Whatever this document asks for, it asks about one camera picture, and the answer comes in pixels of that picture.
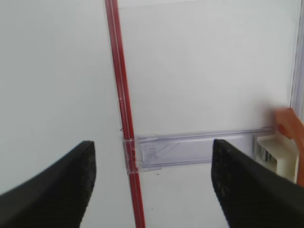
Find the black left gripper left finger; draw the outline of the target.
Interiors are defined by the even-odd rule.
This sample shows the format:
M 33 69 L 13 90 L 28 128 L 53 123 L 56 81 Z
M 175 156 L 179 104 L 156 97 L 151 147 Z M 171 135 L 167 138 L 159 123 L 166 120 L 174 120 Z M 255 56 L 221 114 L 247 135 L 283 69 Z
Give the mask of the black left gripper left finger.
M 83 141 L 37 176 L 0 196 L 0 226 L 78 228 L 95 180 L 95 143 Z

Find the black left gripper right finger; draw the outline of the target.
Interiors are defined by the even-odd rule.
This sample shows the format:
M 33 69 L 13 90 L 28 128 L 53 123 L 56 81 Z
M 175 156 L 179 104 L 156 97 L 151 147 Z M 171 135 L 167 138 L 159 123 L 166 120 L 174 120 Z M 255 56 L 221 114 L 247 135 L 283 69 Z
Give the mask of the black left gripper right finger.
M 302 228 L 304 189 L 215 139 L 211 180 L 231 228 Z

